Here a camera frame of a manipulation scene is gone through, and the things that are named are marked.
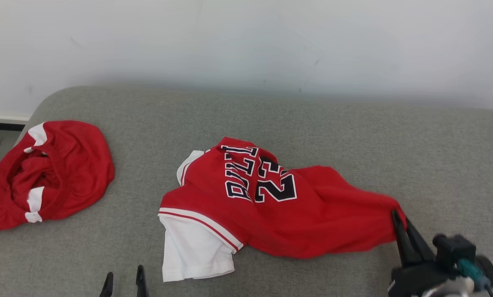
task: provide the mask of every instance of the red fabric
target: red fabric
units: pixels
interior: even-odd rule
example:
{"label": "red fabric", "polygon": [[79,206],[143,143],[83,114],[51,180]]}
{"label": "red fabric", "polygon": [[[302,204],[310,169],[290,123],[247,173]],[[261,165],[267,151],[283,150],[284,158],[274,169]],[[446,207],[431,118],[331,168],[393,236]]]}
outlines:
{"label": "red fabric", "polygon": [[[167,193],[161,207],[197,212],[217,222],[245,245],[271,255],[295,258],[370,250],[395,240],[394,209],[405,221],[395,199],[355,188],[333,168],[315,166],[286,172],[279,167],[276,172],[265,171],[269,164],[262,160],[269,158],[277,163],[270,152],[260,148],[256,156],[251,156],[229,147],[257,148],[253,143],[225,137],[189,165],[184,185]],[[225,175],[226,163],[231,162],[244,165],[243,169],[248,168],[248,162],[254,162],[252,176],[248,170],[229,169],[228,165],[228,171],[248,181],[250,199],[229,197],[227,181],[239,182],[246,188],[244,182]],[[295,199],[277,201],[265,188],[259,188],[271,181],[284,191],[283,187],[291,184],[284,185],[283,179],[292,180],[290,175]],[[264,194],[263,202],[256,201],[256,192],[258,198]],[[280,198],[292,197],[291,192]]]}
{"label": "red fabric", "polygon": [[[39,133],[46,141],[36,145]],[[97,127],[72,120],[35,126],[0,162],[0,230],[28,221],[33,188],[44,186],[39,216],[56,220],[101,199],[113,179],[109,147]]]}

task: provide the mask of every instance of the white side panel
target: white side panel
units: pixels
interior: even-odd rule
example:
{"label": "white side panel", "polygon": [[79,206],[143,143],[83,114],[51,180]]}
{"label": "white side panel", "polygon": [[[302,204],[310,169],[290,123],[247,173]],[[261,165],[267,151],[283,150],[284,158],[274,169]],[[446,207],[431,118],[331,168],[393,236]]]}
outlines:
{"label": "white side panel", "polygon": [[213,278],[235,270],[232,249],[194,222],[160,217],[165,226],[164,282]]}
{"label": "white side panel", "polygon": [[219,238],[224,244],[231,248],[234,254],[243,247],[243,243],[241,243],[239,239],[235,238],[232,233],[227,231],[226,228],[222,227],[211,218],[195,211],[160,207],[158,216],[161,218],[167,217],[198,224],[199,226],[205,228],[206,231],[212,233],[216,238]]}

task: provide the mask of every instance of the cable connector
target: cable connector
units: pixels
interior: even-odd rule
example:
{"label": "cable connector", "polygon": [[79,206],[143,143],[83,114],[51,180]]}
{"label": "cable connector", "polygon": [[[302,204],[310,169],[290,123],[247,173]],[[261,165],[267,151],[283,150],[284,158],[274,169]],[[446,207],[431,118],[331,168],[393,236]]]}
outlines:
{"label": "cable connector", "polygon": [[457,262],[457,270],[463,275],[469,278],[472,278],[474,284],[476,285],[476,289],[479,291],[487,290],[490,296],[493,296],[491,288],[491,283],[488,277],[484,275],[482,270],[480,270],[475,264],[471,261],[468,261],[465,258],[459,259]]}

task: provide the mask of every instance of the red stripe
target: red stripe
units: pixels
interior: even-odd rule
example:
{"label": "red stripe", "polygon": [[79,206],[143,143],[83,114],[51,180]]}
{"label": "red stripe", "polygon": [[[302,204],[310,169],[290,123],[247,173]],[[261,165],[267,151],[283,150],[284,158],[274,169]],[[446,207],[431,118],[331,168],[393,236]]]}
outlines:
{"label": "red stripe", "polygon": [[184,184],[184,175],[186,174],[186,168],[188,167],[189,164],[191,164],[191,162],[189,162],[188,164],[184,165],[184,168],[182,168],[182,176],[180,177],[180,182],[182,184]]}
{"label": "red stripe", "polygon": [[191,219],[191,220],[194,220],[194,221],[197,221],[197,222],[201,222],[203,223],[206,227],[212,229],[215,233],[217,233],[220,237],[222,237],[222,239],[226,240],[227,243],[229,243],[231,246],[233,246],[235,248],[235,250],[237,252],[239,252],[239,249],[237,248],[237,246],[235,246],[235,244],[231,243],[231,241],[229,241],[226,237],[224,237],[219,231],[217,231],[214,227],[210,226],[209,224],[207,224],[206,222],[202,221],[202,220],[199,220],[197,218],[193,218],[193,217],[190,217],[190,216],[184,216],[183,214],[174,214],[173,212],[166,212],[166,211],[159,211],[158,214],[166,214],[166,215],[172,215],[172,216],[177,216],[177,217],[181,217],[181,218],[187,218],[187,219]]}

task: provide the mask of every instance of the jersey armhole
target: jersey armhole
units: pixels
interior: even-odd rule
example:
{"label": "jersey armhole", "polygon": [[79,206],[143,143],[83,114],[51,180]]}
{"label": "jersey armhole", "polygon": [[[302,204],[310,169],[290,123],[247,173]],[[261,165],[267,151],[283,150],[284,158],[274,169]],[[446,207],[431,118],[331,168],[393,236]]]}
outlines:
{"label": "jersey armhole", "polygon": [[186,177],[186,171],[188,171],[188,167],[194,160],[197,160],[201,157],[205,152],[203,151],[192,151],[189,157],[180,164],[179,169],[177,169],[177,180],[181,186],[184,186],[184,178]]}

